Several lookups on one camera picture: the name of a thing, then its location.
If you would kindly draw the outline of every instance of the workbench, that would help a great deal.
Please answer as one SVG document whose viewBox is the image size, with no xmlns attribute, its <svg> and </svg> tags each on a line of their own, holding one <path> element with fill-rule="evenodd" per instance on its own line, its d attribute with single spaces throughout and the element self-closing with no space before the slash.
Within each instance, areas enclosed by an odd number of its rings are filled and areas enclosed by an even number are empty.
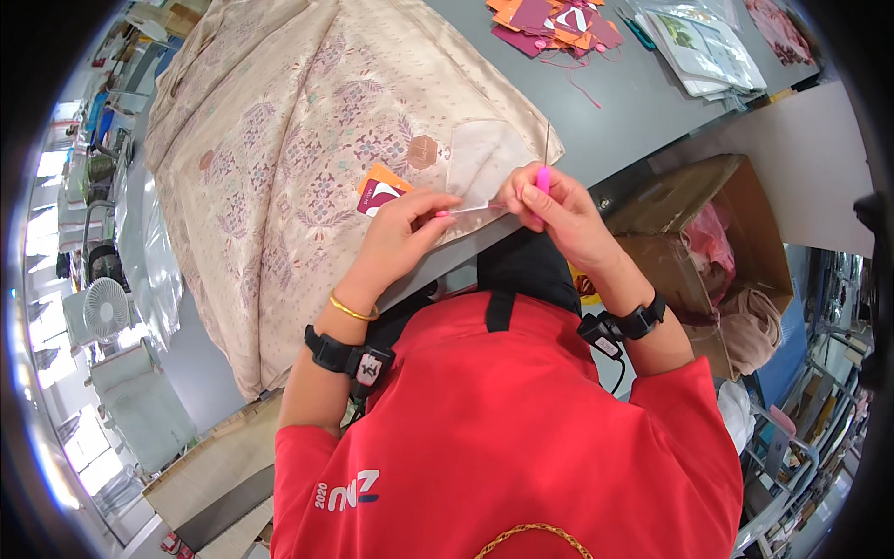
<svg viewBox="0 0 894 559">
<path fill-rule="evenodd" d="M 748 15 L 743 0 L 731 0 L 738 9 L 742 30 L 738 33 L 773 95 L 819 72 L 815 65 L 783 66 Z M 596 52 L 591 63 L 572 73 L 602 108 L 566 80 L 565 70 L 530 59 L 512 45 L 491 34 L 494 23 L 485 0 L 426 0 L 455 27 L 497 70 L 552 122 L 565 145 L 565 155 L 555 164 L 598 196 L 600 182 L 631 165 L 642 162 L 673 141 L 724 116 L 722 101 L 690 97 L 664 57 L 649 52 L 620 21 L 613 6 L 632 12 L 620 0 L 606 0 L 602 16 L 613 21 L 624 37 L 620 61 L 603 59 Z M 614 59 L 615 49 L 606 53 Z M 570 55 L 560 53 L 554 62 L 569 65 Z M 638 182 L 623 185 L 633 189 Z M 380 308 L 387 308 L 474 257 L 520 227 L 515 216 L 503 216 L 492 224 L 431 251 L 416 269 L 385 293 Z"/>
</svg>

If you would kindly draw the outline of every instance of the white fan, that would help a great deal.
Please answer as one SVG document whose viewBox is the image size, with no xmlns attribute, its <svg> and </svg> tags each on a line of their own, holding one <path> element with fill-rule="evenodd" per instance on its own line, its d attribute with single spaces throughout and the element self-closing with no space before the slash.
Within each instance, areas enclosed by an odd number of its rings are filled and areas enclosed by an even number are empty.
<svg viewBox="0 0 894 559">
<path fill-rule="evenodd" d="M 127 294 L 118 282 L 100 277 L 90 284 L 84 298 L 84 324 L 97 341 L 114 342 L 130 319 Z"/>
</svg>

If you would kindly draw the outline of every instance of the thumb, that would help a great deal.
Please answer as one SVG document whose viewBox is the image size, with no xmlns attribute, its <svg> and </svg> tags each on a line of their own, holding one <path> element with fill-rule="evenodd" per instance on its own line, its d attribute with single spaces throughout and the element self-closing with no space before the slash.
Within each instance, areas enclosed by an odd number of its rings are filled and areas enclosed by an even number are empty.
<svg viewBox="0 0 894 559">
<path fill-rule="evenodd" d="M 416 248 L 426 252 L 456 222 L 456 217 L 433 217 L 413 233 L 411 240 Z"/>
<path fill-rule="evenodd" d="M 569 217 L 567 209 L 555 201 L 549 194 L 541 191 L 530 182 L 526 182 L 521 192 L 525 206 L 540 216 L 546 223 L 557 225 Z"/>
</svg>

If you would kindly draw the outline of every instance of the hand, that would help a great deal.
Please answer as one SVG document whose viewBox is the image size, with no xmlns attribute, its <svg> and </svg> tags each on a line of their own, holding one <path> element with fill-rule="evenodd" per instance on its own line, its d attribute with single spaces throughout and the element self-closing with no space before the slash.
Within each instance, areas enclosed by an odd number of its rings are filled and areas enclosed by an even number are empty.
<svg viewBox="0 0 894 559">
<path fill-rule="evenodd" d="M 562 256 L 593 274 L 611 266 L 620 250 L 583 185 L 550 167 L 550 193 L 535 186 L 542 164 L 532 162 L 512 172 L 498 198 L 531 231 L 546 231 Z"/>
<path fill-rule="evenodd" d="M 373 218 L 350 271 L 348 283 L 369 290 L 373 301 L 408 274 L 425 256 L 455 217 L 434 217 L 434 212 L 462 204 L 462 198 L 416 189 L 385 202 Z"/>
</svg>

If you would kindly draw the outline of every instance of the gold necklace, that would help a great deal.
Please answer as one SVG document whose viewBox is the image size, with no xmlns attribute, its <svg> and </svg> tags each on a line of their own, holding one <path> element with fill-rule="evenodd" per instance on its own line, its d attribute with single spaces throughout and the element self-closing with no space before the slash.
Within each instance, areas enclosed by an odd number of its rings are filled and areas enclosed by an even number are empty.
<svg viewBox="0 0 894 559">
<path fill-rule="evenodd" d="M 481 551 L 478 552 L 478 555 L 475 555 L 475 559 L 481 559 L 485 555 L 491 553 L 500 542 L 509 539 L 512 534 L 526 532 L 530 529 L 541 529 L 547 532 L 552 532 L 556 536 L 561 536 L 562 538 L 565 538 L 565 541 L 567 541 L 572 547 L 577 549 L 582 557 L 585 557 L 586 559 L 593 559 L 593 556 L 590 555 L 590 552 L 587 551 L 586 547 L 581 546 L 580 542 L 578 542 L 574 538 L 574 536 L 570 535 L 568 532 L 561 528 L 556 528 L 555 526 L 550 526 L 549 524 L 545 524 L 543 522 L 538 522 L 537 524 L 519 524 L 513 529 L 506 530 L 505 532 L 494 538 L 491 543 L 484 546 Z"/>
</svg>

